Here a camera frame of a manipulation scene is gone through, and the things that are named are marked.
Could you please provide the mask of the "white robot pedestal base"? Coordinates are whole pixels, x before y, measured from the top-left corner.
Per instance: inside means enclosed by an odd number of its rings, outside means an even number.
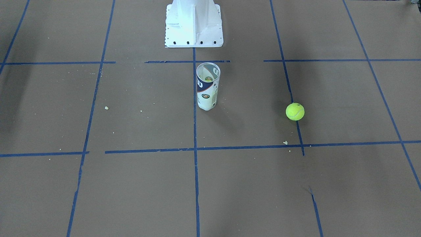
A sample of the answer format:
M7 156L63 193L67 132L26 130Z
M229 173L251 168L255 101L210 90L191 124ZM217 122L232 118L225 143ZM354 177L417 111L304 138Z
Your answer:
M210 48L223 44L221 8L213 0L174 0L166 6L165 47Z

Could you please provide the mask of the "yellow tennis ball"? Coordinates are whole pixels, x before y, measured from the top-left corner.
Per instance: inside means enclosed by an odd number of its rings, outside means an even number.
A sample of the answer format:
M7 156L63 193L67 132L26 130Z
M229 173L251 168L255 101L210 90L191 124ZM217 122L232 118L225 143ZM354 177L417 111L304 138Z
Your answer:
M305 110L300 103L291 103L287 106L285 114L290 120L301 120L304 117Z

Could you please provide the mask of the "clear tennis ball can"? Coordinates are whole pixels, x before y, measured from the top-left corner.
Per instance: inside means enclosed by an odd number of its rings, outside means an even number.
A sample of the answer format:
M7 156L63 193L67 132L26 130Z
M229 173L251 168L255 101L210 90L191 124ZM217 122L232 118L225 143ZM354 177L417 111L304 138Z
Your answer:
M205 111L209 111L216 105L220 68L215 63L201 63L196 69L196 76L198 106ZM213 81L206 82L205 77L207 76L212 77Z

